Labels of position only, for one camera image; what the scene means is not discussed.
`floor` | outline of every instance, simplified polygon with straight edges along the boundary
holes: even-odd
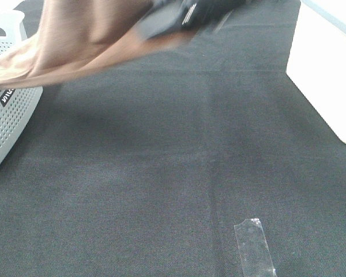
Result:
[[[346,277],[346,145],[285,74],[299,5],[45,87],[0,166],[0,277],[243,276],[246,218],[278,277]]]

